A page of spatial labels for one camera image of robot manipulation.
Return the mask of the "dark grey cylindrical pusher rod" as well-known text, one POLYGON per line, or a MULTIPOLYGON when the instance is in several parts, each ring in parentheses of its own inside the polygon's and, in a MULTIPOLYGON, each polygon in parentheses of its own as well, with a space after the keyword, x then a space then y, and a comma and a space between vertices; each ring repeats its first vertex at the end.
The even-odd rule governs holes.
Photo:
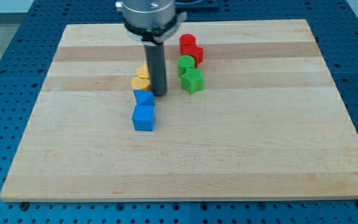
POLYGON ((165 67, 164 45, 145 45, 144 49, 151 90, 154 96, 164 96, 167 94, 167 74, 165 67))

